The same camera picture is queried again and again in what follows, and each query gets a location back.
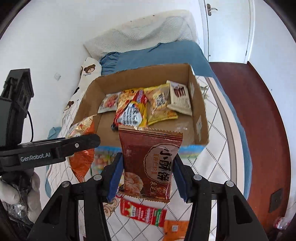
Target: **blue bed sheet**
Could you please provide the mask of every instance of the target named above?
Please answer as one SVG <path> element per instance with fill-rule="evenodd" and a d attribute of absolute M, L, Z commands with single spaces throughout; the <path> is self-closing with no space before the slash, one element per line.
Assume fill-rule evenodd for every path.
<path fill-rule="evenodd" d="M 150 65 L 182 63 L 190 64 L 196 75 L 213 77 L 219 89 L 223 93 L 228 105 L 230 106 L 230 109 L 237 122 L 242 140 L 245 171 L 244 196 L 247 199 L 251 186 L 252 160 L 248 148 L 246 134 L 237 117 L 232 103 L 230 102 L 228 96 L 225 94 L 218 78 L 212 71 L 209 62 L 206 60 L 202 50 L 197 43 L 184 40 L 165 44 L 159 43 L 152 48 L 129 51 L 125 53 L 110 52 L 109 54 L 105 55 L 100 61 L 100 64 L 102 65 L 102 75 L 113 74 L 118 71 L 136 69 L 139 67 Z"/>

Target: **door frame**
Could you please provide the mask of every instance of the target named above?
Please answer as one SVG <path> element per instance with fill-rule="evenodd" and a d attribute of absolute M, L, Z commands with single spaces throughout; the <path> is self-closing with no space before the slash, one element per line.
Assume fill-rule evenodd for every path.
<path fill-rule="evenodd" d="M 205 0 L 198 0 L 200 4 L 200 12 L 202 17 L 202 29 L 203 29 L 203 38 L 204 38 L 204 55 L 206 59 L 209 61 L 209 31 L 207 24 L 207 9 L 205 6 Z M 255 31 L 255 4 L 254 0 L 249 0 L 250 5 L 250 29 L 249 29 L 249 39 L 247 45 L 246 56 L 244 59 L 244 63 L 246 64 L 250 59 L 253 40 L 254 40 L 254 31 Z"/>

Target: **qr code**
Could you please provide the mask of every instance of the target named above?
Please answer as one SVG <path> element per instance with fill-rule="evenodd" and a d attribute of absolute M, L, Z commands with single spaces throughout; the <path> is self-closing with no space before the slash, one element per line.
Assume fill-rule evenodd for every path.
<path fill-rule="evenodd" d="M 178 225 L 173 225 L 172 232 L 177 232 L 177 231 L 178 231 Z"/>

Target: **cardboard box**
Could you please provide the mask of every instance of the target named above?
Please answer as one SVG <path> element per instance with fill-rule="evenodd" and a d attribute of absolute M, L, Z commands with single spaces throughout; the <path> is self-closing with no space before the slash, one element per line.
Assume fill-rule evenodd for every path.
<path fill-rule="evenodd" d="M 200 153 L 209 139 L 207 119 L 200 87 L 188 64 L 148 66 L 96 78 L 84 94 L 73 123 L 97 114 L 106 94 L 131 88 L 161 85 L 167 80 L 188 86 L 193 116 L 178 113 L 179 117 L 176 120 L 160 121 L 149 127 L 182 131 L 184 133 L 182 150 L 188 150 L 188 152 L 195 150 L 194 152 Z M 94 117 L 96 133 L 101 138 L 102 146 L 121 147 L 118 132 L 111 129 L 114 116 L 115 111 L 97 114 Z"/>

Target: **red snack package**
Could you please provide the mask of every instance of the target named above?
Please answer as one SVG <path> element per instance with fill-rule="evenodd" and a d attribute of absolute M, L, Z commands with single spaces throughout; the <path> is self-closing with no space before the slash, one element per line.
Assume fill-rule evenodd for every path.
<path fill-rule="evenodd" d="M 184 239 L 189 221 L 171 221 L 165 220 L 163 241 L 176 241 Z"/>
<path fill-rule="evenodd" d="M 124 216 L 159 227 L 163 227 L 165 222 L 165 209 L 147 207 L 124 198 L 120 201 L 120 212 Z"/>
<path fill-rule="evenodd" d="M 147 126 L 147 97 L 142 89 L 123 91 L 111 128 L 116 130 L 119 124 L 126 126 Z"/>
<path fill-rule="evenodd" d="M 89 116 L 82 121 L 73 125 L 67 135 L 66 138 L 78 137 L 81 135 L 94 134 L 94 116 Z M 77 178 L 77 180 L 81 183 L 83 182 L 83 178 L 86 175 L 87 171 L 91 167 L 91 164 L 94 160 L 94 149 L 79 151 L 74 153 L 72 156 L 69 156 L 69 163 L 71 169 Z"/>
<path fill-rule="evenodd" d="M 124 194 L 151 201 L 170 201 L 173 159 L 183 134 L 119 126 L 124 159 Z"/>

